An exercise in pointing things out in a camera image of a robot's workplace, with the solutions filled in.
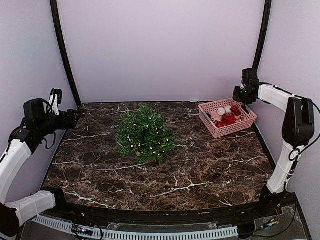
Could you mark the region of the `small green christmas tree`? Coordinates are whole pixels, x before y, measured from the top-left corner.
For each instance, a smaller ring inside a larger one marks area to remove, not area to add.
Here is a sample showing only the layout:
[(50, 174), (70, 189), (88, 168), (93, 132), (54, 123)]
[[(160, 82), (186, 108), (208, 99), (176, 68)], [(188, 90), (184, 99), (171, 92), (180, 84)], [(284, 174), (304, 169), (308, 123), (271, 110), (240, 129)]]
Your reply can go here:
[(135, 156), (139, 163), (162, 163), (175, 147), (175, 136), (163, 116), (146, 104), (137, 112), (121, 114), (116, 140), (119, 154)]

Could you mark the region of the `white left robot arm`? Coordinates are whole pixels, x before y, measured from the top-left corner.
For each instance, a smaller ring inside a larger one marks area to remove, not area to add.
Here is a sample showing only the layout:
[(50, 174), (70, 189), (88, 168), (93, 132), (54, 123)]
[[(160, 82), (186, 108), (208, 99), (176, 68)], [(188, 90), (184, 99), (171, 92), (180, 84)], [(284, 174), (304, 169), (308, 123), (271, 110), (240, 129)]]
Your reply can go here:
[(0, 158), (0, 232), (6, 237), (14, 237), (20, 227), (39, 214), (52, 210), (60, 218), (71, 213), (60, 189), (48, 188), (25, 195), (16, 201), (9, 201), (10, 189), (22, 167), (36, 152), (48, 135), (57, 131), (76, 127), (79, 112), (74, 109), (61, 111), (59, 100), (49, 101), (36, 98), (24, 103), (24, 117), (8, 139), (8, 146)]

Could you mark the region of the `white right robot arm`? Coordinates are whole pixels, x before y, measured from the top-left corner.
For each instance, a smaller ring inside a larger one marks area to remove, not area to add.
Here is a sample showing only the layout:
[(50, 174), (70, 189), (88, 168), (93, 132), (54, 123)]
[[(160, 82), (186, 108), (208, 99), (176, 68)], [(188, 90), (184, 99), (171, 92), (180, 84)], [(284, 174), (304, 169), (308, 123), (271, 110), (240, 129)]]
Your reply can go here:
[(281, 154), (255, 205), (255, 213), (266, 217), (288, 193), (287, 185), (295, 173), (300, 156), (312, 145), (315, 105), (309, 98), (260, 82), (254, 68), (242, 70), (241, 86), (234, 88), (233, 99), (245, 105), (261, 100), (284, 112)]

